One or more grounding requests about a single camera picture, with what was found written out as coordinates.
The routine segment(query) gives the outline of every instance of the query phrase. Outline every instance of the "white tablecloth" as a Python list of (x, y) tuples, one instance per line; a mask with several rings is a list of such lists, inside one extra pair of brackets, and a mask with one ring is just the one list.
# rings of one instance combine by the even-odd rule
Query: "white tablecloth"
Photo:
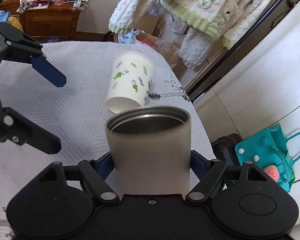
[[(0, 239), (13, 233), (5, 216), (9, 200), (42, 169), (53, 161), (76, 165), (83, 159), (98, 159), (109, 150), (104, 125), (113, 115), (105, 107), (112, 75), (112, 61), (125, 51), (137, 51), (157, 66), (147, 105), (178, 106), (192, 118), (191, 147), (207, 159), (213, 159), (212, 148), (203, 125), (191, 102), (184, 96), (178, 79), (164, 58), (145, 45), (111, 42), (69, 41), (46, 44), (48, 60), (67, 77), (63, 88), (56, 88), (31, 65), (3, 61), (0, 65), (0, 97), (4, 107), (11, 107), (61, 139), (62, 150), (47, 155), (29, 145), (0, 144)], [(116, 172), (106, 182), (120, 192)], [(198, 182), (191, 173), (191, 187)]]

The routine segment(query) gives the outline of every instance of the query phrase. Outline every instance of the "wooden cabinet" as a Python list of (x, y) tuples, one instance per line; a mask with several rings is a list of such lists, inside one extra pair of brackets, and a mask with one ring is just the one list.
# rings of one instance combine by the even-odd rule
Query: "wooden cabinet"
[[(15, 15), (19, 0), (3, 2), (0, 9)], [(57, 6), (50, 3), (47, 9), (29, 10), (20, 14), (20, 23), (28, 35), (37, 40), (58, 36), (60, 41), (71, 41), (75, 38), (78, 19), (83, 7), (73, 8), (73, 3)]]

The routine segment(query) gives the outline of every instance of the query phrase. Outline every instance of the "cup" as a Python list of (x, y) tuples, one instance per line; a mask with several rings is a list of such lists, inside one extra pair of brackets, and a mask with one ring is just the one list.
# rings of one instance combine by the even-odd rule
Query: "cup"
[(106, 106), (117, 114), (144, 106), (156, 72), (154, 63), (138, 52), (125, 52), (113, 64)]
[(121, 189), (132, 195), (189, 193), (191, 117), (181, 108), (145, 106), (106, 122)]

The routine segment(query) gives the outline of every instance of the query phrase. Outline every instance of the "yellow cloth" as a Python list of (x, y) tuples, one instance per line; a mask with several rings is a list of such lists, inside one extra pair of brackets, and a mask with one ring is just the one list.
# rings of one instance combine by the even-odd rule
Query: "yellow cloth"
[(23, 32), (22, 25), (17, 18), (10, 16), (7, 22)]

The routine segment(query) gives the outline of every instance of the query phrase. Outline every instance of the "metal cup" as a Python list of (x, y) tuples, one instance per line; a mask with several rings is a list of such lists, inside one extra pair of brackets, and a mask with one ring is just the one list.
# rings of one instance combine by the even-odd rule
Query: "metal cup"
[(110, 118), (106, 136), (125, 194), (189, 192), (191, 117), (172, 106), (139, 107)]

